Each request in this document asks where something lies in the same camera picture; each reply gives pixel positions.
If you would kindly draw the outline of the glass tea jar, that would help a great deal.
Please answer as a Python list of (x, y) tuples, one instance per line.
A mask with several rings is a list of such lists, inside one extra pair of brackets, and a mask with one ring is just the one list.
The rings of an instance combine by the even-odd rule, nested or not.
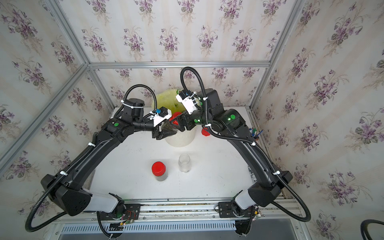
[(181, 154), (179, 157), (179, 170), (182, 173), (188, 173), (191, 170), (192, 161), (189, 155), (187, 154)]

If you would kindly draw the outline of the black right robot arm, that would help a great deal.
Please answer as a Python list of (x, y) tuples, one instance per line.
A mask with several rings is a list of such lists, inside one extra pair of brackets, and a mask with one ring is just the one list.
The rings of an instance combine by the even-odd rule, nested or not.
[[(234, 109), (225, 110), (216, 90), (205, 88), (196, 69), (184, 67), (180, 73), (183, 90), (177, 99), (186, 109), (176, 117), (179, 131), (190, 131), (197, 125), (212, 137), (228, 141), (245, 160), (256, 177), (256, 182), (245, 191), (240, 191), (231, 200), (231, 209), (235, 216), (242, 217), (249, 208), (274, 205), (288, 216), (309, 222), (311, 213), (301, 197), (289, 186), (293, 176), (289, 171), (282, 171), (269, 158), (252, 136), (246, 121)], [(275, 200), (283, 189), (297, 200), (305, 215), (293, 214)]]

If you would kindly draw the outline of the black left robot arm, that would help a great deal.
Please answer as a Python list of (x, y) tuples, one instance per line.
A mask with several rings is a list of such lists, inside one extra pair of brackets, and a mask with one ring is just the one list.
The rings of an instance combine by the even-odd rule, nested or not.
[[(144, 115), (144, 101), (128, 97), (129, 93), (137, 88), (148, 90), (153, 97), (154, 109), (147, 115)], [(102, 160), (130, 135), (136, 132), (151, 132), (156, 140), (175, 135), (175, 131), (161, 127), (171, 116), (169, 109), (158, 108), (156, 95), (150, 87), (143, 84), (130, 87), (122, 99), (121, 107), (99, 132), (93, 134), (87, 147), (60, 172), (46, 175), (41, 180), (45, 191), (30, 210), (25, 222), (26, 231), (36, 232), (65, 215), (76, 216), (82, 212), (95, 212), (98, 218), (104, 212), (113, 219), (121, 219), (127, 211), (122, 198), (112, 193), (92, 194), (83, 188), (84, 183)], [(34, 227), (33, 219), (47, 198), (63, 212)]]

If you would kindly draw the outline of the green avocado print bag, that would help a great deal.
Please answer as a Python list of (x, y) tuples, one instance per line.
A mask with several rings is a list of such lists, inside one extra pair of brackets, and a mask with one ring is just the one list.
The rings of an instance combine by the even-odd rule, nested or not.
[(169, 89), (160, 94), (156, 94), (157, 108), (165, 107), (171, 110), (172, 114), (175, 112), (184, 112), (186, 110), (185, 107), (176, 99), (178, 93), (178, 89)]

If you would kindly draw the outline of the pens in cup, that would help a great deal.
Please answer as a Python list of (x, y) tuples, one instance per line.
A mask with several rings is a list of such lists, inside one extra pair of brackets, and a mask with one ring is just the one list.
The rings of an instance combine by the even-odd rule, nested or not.
[(258, 141), (261, 137), (261, 134), (264, 132), (263, 129), (258, 130), (257, 128), (249, 128), (249, 131), (251, 133), (251, 136)]

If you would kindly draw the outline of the printed paper scrap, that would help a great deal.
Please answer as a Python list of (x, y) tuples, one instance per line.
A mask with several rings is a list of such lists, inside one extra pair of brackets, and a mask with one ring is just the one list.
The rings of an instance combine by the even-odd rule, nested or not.
[(254, 172), (251, 170), (251, 168), (249, 166), (248, 166), (248, 170), (249, 170), (249, 174), (250, 174), (250, 177), (251, 177), (253, 183), (256, 183), (257, 179), (255, 177), (255, 174), (254, 174)]

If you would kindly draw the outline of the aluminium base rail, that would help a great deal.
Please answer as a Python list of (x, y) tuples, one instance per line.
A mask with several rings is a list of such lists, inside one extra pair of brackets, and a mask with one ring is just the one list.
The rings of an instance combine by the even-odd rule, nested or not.
[(256, 207), (254, 211), (248, 209), (240, 217), (232, 212), (230, 200), (226, 198), (137, 200), (127, 201), (126, 207), (128, 211), (122, 220), (113, 220), (106, 214), (101, 214), (98, 219), (95, 213), (63, 217), (52, 224), (43, 238), (58, 240), (63, 236), (103, 232), (119, 240), (136, 233), (240, 232), (242, 229), (260, 233), (261, 228), (250, 224), (276, 220), (278, 223), (287, 221), (289, 233), (295, 239), (311, 239), (305, 223), (290, 218), (273, 205)]

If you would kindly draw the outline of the aluminium frame bars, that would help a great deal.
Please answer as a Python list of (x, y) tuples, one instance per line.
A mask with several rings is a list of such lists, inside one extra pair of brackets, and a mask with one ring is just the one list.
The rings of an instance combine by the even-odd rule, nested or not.
[(56, 111), (59, 105), (64, 101), (64, 98), (74, 88), (74, 86), (86, 74), (90, 76), (97, 91), (103, 97), (109, 108), (113, 107), (111, 98), (107, 94), (107, 90), (102, 83), (101, 78), (96, 74), (97, 69), (178, 69), (186, 66), (193, 68), (240, 68), (240, 67), (261, 67), (270, 71), (278, 61), (278, 56), (283, 52), (283, 47), (286, 44), (296, 21), (298, 20), (305, 1), (294, 1), (290, 10), (287, 21), (281, 31), (280, 38), (276, 43), (275, 49), (271, 58), (268, 61), (176, 61), (176, 62), (100, 62), (93, 63), (87, 57), (86, 52), (80, 45), (80, 41), (75, 35), (75, 32), (68, 20), (63, 8), (59, 1), (46, 1), (48, 8), (51, 10), (56, 22), (60, 29), (64, 32), (64, 36), (69, 41), (69, 44), (74, 48), (75, 53), (83, 62), (77, 71), (67, 80), (67, 82), (60, 88), (60, 90), (53, 96), (53, 98), (42, 109), (30, 125), (25, 129), (21, 136), (16, 140), (12, 146), (5, 151), (1, 157), (1, 173), (3, 174), (13, 163), (16, 155), (27, 145), (32, 138), (37, 134), (38, 130), (44, 125), (51, 115)]

